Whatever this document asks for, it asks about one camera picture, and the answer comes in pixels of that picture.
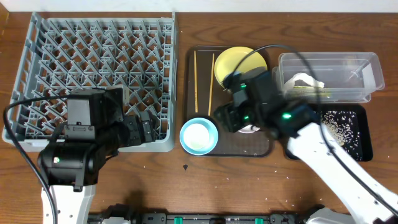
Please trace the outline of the rice and food scraps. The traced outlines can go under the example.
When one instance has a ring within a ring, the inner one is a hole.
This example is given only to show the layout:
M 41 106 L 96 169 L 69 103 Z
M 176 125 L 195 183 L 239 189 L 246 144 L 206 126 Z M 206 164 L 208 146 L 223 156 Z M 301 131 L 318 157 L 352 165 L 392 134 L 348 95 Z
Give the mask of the rice and food scraps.
M 326 111 L 322 122 L 338 144 L 356 161 L 363 159 L 358 116 L 353 111 Z

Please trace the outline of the green orange snack wrapper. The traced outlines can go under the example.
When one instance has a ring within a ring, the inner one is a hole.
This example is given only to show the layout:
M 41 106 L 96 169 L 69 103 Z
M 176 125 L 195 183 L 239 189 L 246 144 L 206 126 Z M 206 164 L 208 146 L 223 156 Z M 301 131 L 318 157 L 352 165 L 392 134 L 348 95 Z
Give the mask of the green orange snack wrapper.
M 321 95 L 330 94 L 329 88 L 315 88 L 314 86 L 295 86 L 292 91 L 300 95 L 316 95 L 317 93 Z

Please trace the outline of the pale pink bowl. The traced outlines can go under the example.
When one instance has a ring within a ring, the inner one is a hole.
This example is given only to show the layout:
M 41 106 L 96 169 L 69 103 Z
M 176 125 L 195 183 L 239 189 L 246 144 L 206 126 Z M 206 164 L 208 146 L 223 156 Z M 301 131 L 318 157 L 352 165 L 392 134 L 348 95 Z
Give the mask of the pale pink bowl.
M 251 134 L 251 133 L 255 133 L 256 131 L 259 131 L 259 130 L 260 130 L 259 127 L 250 124 L 250 125 L 247 125 L 247 126 L 241 128 L 239 130 L 239 132 L 243 133 L 243 134 Z

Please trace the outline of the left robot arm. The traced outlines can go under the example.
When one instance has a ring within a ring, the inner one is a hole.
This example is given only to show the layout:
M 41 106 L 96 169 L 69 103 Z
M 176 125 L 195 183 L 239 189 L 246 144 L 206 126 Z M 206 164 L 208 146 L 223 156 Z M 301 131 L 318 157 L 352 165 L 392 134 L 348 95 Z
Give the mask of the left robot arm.
M 99 171 L 119 148 L 155 141 L 156 116 L 126 116 L 122 88 L 73 90 L 67 122 L 39 153 L 38 165 L 52 201 L 44 202 L 44 223 L 86 223 Z

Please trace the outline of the wooden chopstick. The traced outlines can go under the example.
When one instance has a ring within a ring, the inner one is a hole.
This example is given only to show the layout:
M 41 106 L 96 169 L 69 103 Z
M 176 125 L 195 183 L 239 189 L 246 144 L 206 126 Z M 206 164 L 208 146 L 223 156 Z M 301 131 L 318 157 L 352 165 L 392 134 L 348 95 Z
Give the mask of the wooden chopstick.
M 211 61 L 211 77 L 210 77 L 210 90 L 209 90 L 209 100 L 208 100 L 208 116 L 211 116 L 211 106 L 212 106 L 212 96 L 213 96 L 213 79 L 214 79 L 214 69 L 215 69 L 215 54 L 212 55 Z
M 197 83 L 197 51 L 193 53 L 194 62 L 194 90 L 195 90 L 195 113 L 198 113 L 198 83 Z

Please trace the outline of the small white cup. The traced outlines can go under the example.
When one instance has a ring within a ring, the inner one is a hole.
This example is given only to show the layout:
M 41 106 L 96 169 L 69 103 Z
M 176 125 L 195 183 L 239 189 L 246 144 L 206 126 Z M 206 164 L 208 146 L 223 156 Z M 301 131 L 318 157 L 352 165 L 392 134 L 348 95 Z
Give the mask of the small white cup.
M 192 150 L 200 150 L 204 148 L 210 139 L 210 134 L 207 128 L 202 124 L 189 125 L 184 134 L 184 143 Z

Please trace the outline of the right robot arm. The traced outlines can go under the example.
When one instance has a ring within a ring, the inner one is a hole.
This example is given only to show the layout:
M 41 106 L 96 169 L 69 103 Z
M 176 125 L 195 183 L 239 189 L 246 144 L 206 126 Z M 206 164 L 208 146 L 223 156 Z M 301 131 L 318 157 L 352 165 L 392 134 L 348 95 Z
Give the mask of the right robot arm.
M 265 129 L 306 163 L 341 200 L 356 223 L 397 223 L 397 194 L 371 177 L 321 122 L 321 108 L 286 100 L 271 73 L 260 68 L 231 73 L 223 86 L 233 100 L 214 111 L 228 132 L 251 124 Z

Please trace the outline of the white napkin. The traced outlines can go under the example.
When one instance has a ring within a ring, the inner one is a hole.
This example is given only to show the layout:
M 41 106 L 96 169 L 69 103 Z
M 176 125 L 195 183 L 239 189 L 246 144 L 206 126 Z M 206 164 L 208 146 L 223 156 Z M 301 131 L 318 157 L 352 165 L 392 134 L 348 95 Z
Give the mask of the white napkin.
M 318 81 L 306 73 L 296 73 L 291 79 L 285 82 L 283 89 L 290 90 L 294 88 L 314 89 L 324 88 L 325 84 Z

